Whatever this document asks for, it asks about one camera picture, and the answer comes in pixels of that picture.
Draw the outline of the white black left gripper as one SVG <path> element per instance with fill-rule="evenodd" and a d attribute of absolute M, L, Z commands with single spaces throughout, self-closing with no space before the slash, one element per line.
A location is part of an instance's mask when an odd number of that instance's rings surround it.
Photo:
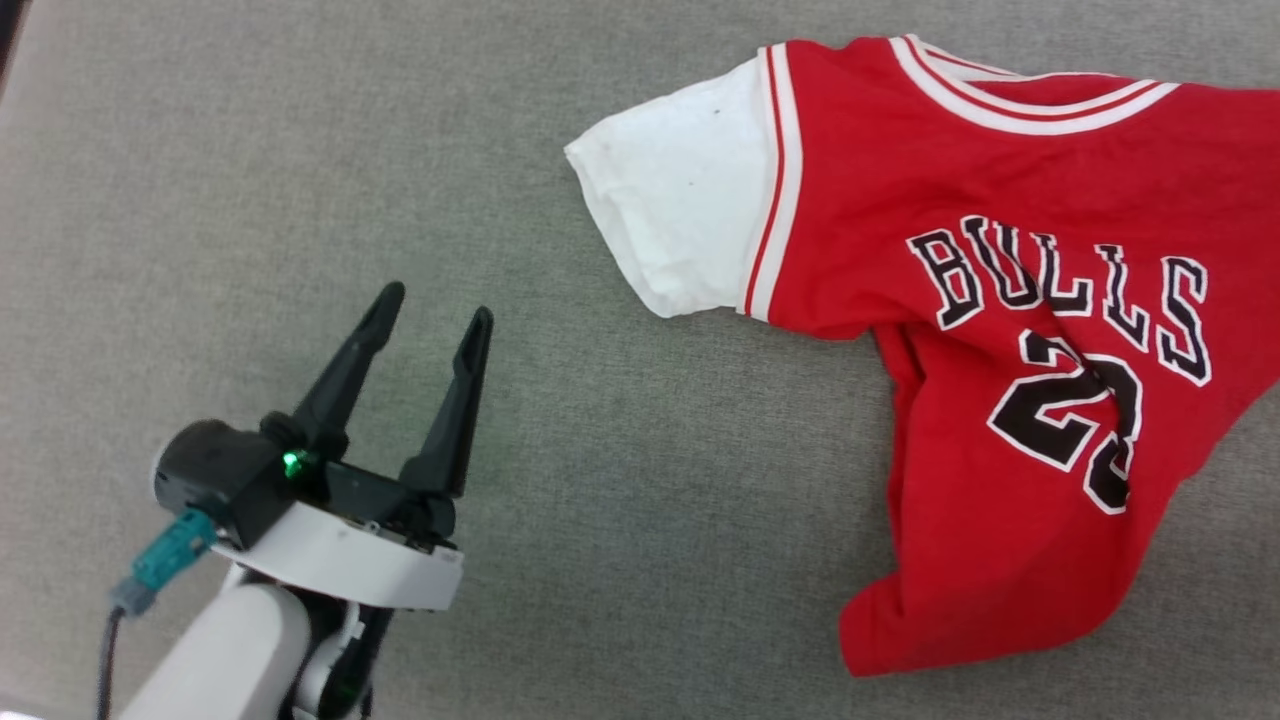
<path fill-rule="evenodd" d="M 282 584 L 369 607 L 452 606 L 465 555 L 434 523 L 448 521 L 448 498 L 465 495 L 495 324 L 492 310 L 475 310 L 452 359 L 451 386 L 399 483 L 333 462 L 349 447 L 347 424 L 404 292 L 398 281 L 384 286 L 294 411 L 262 418 L 260 433 L 278 448 L 306 454 L 283 457 L 285 487 L 296 501 L 248 550 L 221 541 L 215 553 Z"/>

